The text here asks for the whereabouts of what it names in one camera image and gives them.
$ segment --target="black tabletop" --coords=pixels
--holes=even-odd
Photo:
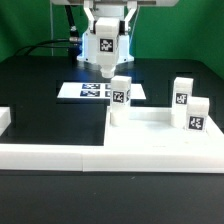
[[[141,83],[147,99],[133,106],[171,107],[176,77],[194,78],[194,96],[210,98],[210,116],[224,130],[224,80],[192,60],[136,59],[117,75]],[[103,145],[109,100],[57,99],[63,82],[107,83],[98,70],[66,57],[11,57],[0,64],[0,106],[12,123],[0,143]]]
[[[224,130],[224,81],[189,60],[139,59],[116,72],[141,83],[147,100],[170,107],[178,77],[194,78]],[[107,100],[57,100],[64,81],[108,82],[62,57],[12,57],[0,64],[0,105],[12,123],[1,143],[102,145]],[[0,171],[2,224],[223,224],[224,176],[183,173]]]

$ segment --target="green background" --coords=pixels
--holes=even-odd
[[[73,12],[83,33],[87,28],[83,9],[76,7]],[[52,37],[69,37],[62,6],[51,7],[49,0],[0,1],[0,61],[21,47]],[[48,55],[51,51],[38,49],[35,54]],[[55,54],[66,55],[66,51],[60,49]],[[224,1],[180,0],[173,8],[141,7],[131,54],[136,58],[199,60],[224,78]]]

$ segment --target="white tray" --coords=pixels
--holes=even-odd
[[[126,127],[110,125],[104,146],[0,144],[0,169],[224,173],[224,136],[170,126],[170,108],[132,107]]]

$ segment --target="white block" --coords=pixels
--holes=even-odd
[[[0,136],[11,123],[9,107],[0,107]]]
[[[204,132],[209,112],[209,99],[189,97],[187,105],[186,130]]]
[[[184,128],[188,98],[192,95],[193,79],[177,77],[173,87],[171,125]]]
[[[118,18],[100,18],[96,23],[97,55],[96,63],[101,66],[104,78],[112,78],[119,58]]]
[[[101,37],[117,37],[119,33],[119,19],[101,17],[96,23],[96,34]]]
[[[115,76],[111,79],[111,124],[121,126],[129,119],[131,77]]]

